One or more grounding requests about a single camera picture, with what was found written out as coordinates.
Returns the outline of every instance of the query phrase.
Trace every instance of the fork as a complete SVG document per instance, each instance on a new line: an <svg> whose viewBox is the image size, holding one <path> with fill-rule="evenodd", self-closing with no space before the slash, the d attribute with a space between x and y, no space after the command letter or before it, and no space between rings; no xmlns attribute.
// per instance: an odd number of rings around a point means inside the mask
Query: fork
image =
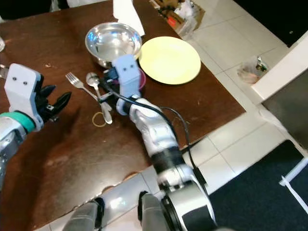
<svg viewBox="0 0 308 231"><path fill-rule="evenodd" d="M96 101L98 100L97 96L94 95L88 89L86 89L85 86L83 85L83 82L81 82L80 79L77 78L72 72L67 73L65 77L75 88L83 89L86 93L92 96Z"/></svg>

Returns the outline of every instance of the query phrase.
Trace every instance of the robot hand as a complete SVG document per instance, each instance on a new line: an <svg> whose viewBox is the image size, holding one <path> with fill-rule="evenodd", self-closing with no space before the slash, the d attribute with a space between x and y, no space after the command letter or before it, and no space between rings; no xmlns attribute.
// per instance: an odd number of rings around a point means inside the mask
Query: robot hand
<svg viewBox="0 0 308 231"><path fill-rule="evenodd" d="M55 85L42 88L44 77L37 71L12 64L9 69L1 65L0 74L6 79L4 89L10 103L10 112L0 114L1 191L6 164L26 139L26 135L32 131L40 131L48 120L56 121L71 93L63 94L54 105L50 105L47 97L55 89Z"/></svg>

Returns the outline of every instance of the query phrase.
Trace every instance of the yellow plate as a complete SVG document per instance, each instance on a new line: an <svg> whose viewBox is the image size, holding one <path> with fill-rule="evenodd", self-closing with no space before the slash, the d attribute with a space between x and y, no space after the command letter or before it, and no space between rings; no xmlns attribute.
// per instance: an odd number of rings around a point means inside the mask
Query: yellow plate
<svg viewBox="0 0 308 231"><path fill-rule="evenodd" d="M141 68L148 76L166 84L183 84L199 73L201 61L187 42L174 37L156 37L141 48Z"/></svg>

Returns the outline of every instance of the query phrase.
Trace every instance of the black mat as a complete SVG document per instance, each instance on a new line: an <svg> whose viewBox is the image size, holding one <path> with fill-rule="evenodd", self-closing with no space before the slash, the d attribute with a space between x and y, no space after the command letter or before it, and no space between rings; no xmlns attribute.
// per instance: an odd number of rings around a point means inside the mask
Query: black mat
<svg viewBox="0 0 308 231"><path fill-rule="evenodd" d="M218 225L237 231L308 231L308 215L279 184L281 175L302 158L293 143L285 141L211 194ZM308 167L291 181L291 186L308 202Z"/></svg>

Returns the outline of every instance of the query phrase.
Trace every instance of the rubber band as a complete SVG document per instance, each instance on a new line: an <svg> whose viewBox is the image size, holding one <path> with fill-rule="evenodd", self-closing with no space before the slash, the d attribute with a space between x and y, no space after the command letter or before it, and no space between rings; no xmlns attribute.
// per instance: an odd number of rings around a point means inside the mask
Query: rubber band
<svg viewBox="0 0 308 231"><path fill-rule="evenodd" d="M102 112L97 112L97 113L95 113L95 114L93 115L93 117L92 117L92 124L93 124L94 126L98 127L98 128L102 128L102 127L104 127L104 126L106 125L106 122L105 122L104 124L101 124L101 125L96 124L96 123L94 122L96 116L97 116L97 115L100 115L100 114L102 114L102 116L103 116L103 113L102 113Z"/></svg>

